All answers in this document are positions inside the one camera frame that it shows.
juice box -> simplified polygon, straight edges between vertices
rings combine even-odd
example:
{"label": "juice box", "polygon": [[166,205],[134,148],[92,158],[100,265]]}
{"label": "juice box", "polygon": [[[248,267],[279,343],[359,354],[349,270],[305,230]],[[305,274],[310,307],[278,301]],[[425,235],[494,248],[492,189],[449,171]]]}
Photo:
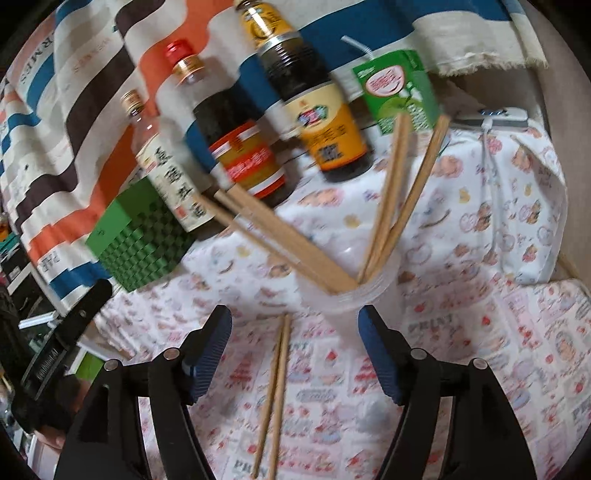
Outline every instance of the juice box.
{"label": "juice box", "polygon": [[403,110],[410,114],[415,130],[435,125],[439,106],[416,51],[392,51],[354,67],[353,73],[382,134],[392,133],[394,118]]}

blue gripper pad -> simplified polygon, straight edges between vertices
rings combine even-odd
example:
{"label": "blue gripper pad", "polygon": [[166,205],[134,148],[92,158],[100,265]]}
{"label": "blue gripper pad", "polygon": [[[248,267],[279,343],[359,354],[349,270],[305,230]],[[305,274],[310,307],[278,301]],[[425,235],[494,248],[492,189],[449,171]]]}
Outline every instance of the blue gripper pad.
{"label": "blue gripper pad", "polygon": [[403,393],[398,382],[398,368],[387,347],[392,331],[386,327],[377,310],[366,305],[359,311],[359,335],[374,366],[378,381],[384,393],[401,405]]}
{"label": "blue gripper pad", "polygon": [[231,333],[232,314],[226,306],[218,305],[203,328],[189,333],[183,342],[187,352],[183,372],[191,379],[189,394],[193,401],[207,393]]}

soy sauce bottle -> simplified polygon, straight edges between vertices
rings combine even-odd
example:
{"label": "soy sauce bottle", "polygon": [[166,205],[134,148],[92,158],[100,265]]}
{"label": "soy sauce bottle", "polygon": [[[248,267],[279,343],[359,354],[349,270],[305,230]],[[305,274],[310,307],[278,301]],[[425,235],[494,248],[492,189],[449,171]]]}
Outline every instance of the soy sauce bottle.
{"label": "soy sauce bottle", "polygon": [[291,190],[285,170],[277,164],[256,122],[227,90],[200,98],[200,88],[215,90],[217,80],[186,40],[172,42],[165,53],[185,96],[199,101],[193,109],[197,126],[230,179],[271,208],[286,200]]}
{"label": "soy sauce bottle", "polygon": [[318,52],[272,5],[235,0],[234,7],[326,180],[349,180],[368,170],[372,161],[367,146]]}

gold bottle cap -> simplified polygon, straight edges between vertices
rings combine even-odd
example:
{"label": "gold bottle cap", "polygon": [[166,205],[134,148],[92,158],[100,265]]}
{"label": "gold bottle cap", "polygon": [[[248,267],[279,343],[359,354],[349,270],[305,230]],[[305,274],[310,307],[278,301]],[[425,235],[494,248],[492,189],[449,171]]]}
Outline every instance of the gold bottle cap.
{"label": "gold bottle cap", "polygon": [[173,73],[177,76],[178,82],[181,83],[189,75],[192,75],[199,70],[205,68],[203,60],[198,55],[189,55],[177,62],[173,67]]}
{"label": "gold bottle cap", "polygon": [[130,90],[121,97],[121,105],[125,110],[125,114],[129,115],[133,110],[141,110],[144,108],[142,97],[139,96],[137,90]]}

red bottle cap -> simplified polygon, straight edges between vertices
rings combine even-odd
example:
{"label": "red bottle cap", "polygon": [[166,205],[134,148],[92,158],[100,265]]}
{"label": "red bottle cap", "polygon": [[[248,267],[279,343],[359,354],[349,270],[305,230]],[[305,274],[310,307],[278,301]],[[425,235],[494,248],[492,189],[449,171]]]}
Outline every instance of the red bottle cap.
{"label": "red bottle cap", "polygon": [[195,55],[195,51],[189,42],[182,38],[181,40],[176,40],[172,43],[169,43],[164,54],[166,55],[166,58],[170,62],[171,66],[174,67],[183,58]]}

